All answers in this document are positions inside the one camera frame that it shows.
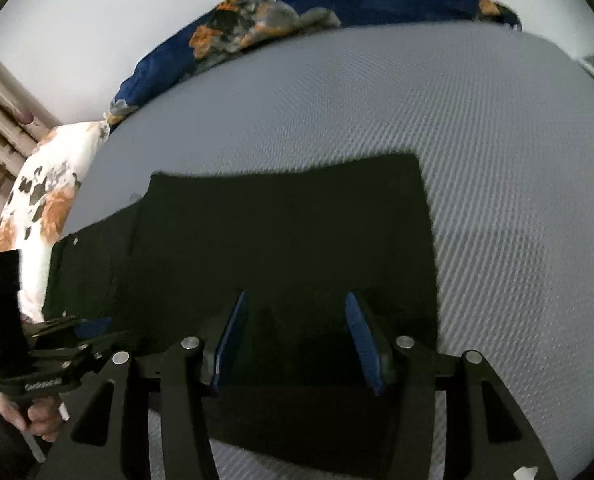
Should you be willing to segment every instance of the screw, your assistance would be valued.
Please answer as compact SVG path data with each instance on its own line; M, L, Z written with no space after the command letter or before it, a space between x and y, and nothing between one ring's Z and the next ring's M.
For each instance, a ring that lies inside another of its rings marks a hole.
M123 350L120 352L117 352L115 355L113 355L113 362L116 365L123 365L125 362L127 362L130 358L130 355L128 354L128 352L124 352Z
M469 363L472 363L474 365L478 365L483 360L484 360L484 358L477 351L469 350L469 351L466 352L466 361L468 361Z
M395 344L399 348L410 350L415 345L415 340L408 335L400 335L395 339Z
M186 350L190 350L193 348L197 348L199 346L199 339L197 337L191 336L182 339L181 346L183 346Z

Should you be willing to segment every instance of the white floral pillow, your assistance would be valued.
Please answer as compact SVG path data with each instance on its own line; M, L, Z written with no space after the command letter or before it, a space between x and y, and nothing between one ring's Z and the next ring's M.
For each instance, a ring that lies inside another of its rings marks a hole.
M53 244L97 150L108 138L106 121L66 124L46 133L24 163L2 211L0 252L21 251L20 311L44 320L42 307Z

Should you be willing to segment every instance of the white wall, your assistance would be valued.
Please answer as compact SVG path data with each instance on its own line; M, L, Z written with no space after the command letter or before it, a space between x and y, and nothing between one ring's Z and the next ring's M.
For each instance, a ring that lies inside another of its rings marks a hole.
M10 0L0 61L63 123L101 118L135 64L221 0ZM499 0L571 57L594 53L584 0Z

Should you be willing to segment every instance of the gray mattress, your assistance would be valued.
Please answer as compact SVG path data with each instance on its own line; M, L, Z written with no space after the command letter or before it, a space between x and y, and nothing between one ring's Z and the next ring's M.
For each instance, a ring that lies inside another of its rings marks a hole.
M594 455L594 81L548 41L450 23L265 46L122 123L66 229L136 200L154 171L297 170L386 152L421 161L440 349L484 352L571 479ZM444 430L439 417L437 479ZM213 449L222 478L328 478Z

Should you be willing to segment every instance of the human hand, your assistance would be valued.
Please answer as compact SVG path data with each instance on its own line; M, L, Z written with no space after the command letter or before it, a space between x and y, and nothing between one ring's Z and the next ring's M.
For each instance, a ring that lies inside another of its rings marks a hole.
M62 416L59 413L60 404L59 397L34 400L33 405L28 409L27 421L20 413L20 407L0 393L0 414L4 420L14 425L18 430L40 436L47 442L54 442L57 439L59 428L63 424Z

